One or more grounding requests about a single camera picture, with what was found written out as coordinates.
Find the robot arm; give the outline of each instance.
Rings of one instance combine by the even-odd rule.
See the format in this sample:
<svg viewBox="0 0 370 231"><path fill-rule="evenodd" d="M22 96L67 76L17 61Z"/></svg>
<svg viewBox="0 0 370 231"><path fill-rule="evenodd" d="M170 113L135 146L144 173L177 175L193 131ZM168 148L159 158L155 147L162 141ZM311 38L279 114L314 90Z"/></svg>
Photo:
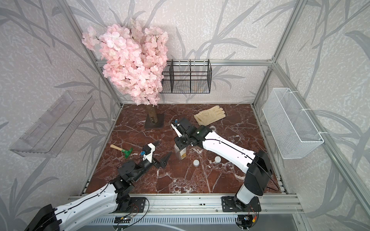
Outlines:
<svg viewBox="0 0 370 231"><path fill-rule="evenodd" d="M255 153L239 147L208 127L195 127L186 118L175 120L172 128L178 135L175 143L180 150L188 145L199 146L222 156L246 174L244 184L234 197L235 205L240 211L248 211L251 200L263 195L272 176L272 165L265 152Z"/></svg>
<svg viewBox="0 0 370 231"><path fill-rule="evenodd" d="M76 201L53 208L51 204L41 208L26 231L75 231L97 217L114 211L127 212L134 204L129 192L133 182L143 176L152 166L165 168L171 152L158 161L153 152L158 142L143 147L143 160L122 164L119 175L108 184Z"/></svg>

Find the wooden handle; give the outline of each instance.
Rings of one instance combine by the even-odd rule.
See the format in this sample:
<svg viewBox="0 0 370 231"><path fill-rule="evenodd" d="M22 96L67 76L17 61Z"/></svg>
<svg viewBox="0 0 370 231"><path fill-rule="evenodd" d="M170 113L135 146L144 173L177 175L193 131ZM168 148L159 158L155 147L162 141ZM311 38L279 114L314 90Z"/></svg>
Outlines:
<svg viewBox="0 0 370 231"><path fill-rule="evenodd" d="M117 147L117 146L115 146L115 145L111 145L111 148L114 148L114 149L117 149L117 150L119 150L119 151L122 151L122 148Z"/></svg>

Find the tree trunk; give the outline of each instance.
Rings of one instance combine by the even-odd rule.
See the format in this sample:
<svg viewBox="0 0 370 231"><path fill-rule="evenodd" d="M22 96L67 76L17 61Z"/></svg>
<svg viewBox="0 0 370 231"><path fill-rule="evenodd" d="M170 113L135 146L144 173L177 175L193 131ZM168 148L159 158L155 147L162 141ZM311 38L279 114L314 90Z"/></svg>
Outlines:
<svg viewBox="0 0 370 231"><path fill-rule="evenodd" d="M158 117L157 117L157 113L155 112L154 106L149 104L149 105L145 105L145 108L147 110L147 113L149 114L149 117L152 123L157 123Z"/></svg>

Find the leaf pattern wallpaper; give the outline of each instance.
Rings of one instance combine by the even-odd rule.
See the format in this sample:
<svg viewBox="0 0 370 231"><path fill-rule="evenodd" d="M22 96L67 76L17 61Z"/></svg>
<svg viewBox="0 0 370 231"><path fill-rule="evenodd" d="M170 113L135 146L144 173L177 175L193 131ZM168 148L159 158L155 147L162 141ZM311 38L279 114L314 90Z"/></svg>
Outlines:
<svg viewBox="0 0 370 231"><path fill-rule="evenodd" d="M370 1L308 1L281 56L284 69L339 149L370 188ZM370 220L322 147L283 160L257 103L285 185L297 193L313 230L370 230Z"/></svg>
<svg viewBox="0 0 370 231"><path fill-rule="evenodd" d="M0 230L23 231L40 207L79 195L105 147L115 102L54 1L0 2ZM94 106L56 158L9 147L66 91Z"/></svg>
<svg viewBox="0 0 370 231"><path fill-rule="evenodd" d="M128 25L129 19L169 34L174 60L271 59L296 1L68 0L82 30ZM161 103L251 103L267 67L213 67L210 94L160 94ZM119 92L122 103L133 103Z"/></svg>

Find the work glove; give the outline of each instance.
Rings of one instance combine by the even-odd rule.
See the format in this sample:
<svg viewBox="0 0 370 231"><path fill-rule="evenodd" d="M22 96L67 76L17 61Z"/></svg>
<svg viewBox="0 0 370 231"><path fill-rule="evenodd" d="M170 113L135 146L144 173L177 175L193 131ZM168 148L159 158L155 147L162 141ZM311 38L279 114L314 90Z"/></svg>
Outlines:
<svg viewBox="0 0 370 231"><path fill-rule="evenodd" d="M215 121L225 118L225 111L220 106L214 106L210 109L199 112L194 115L199 125L207 126Z"/></svg>

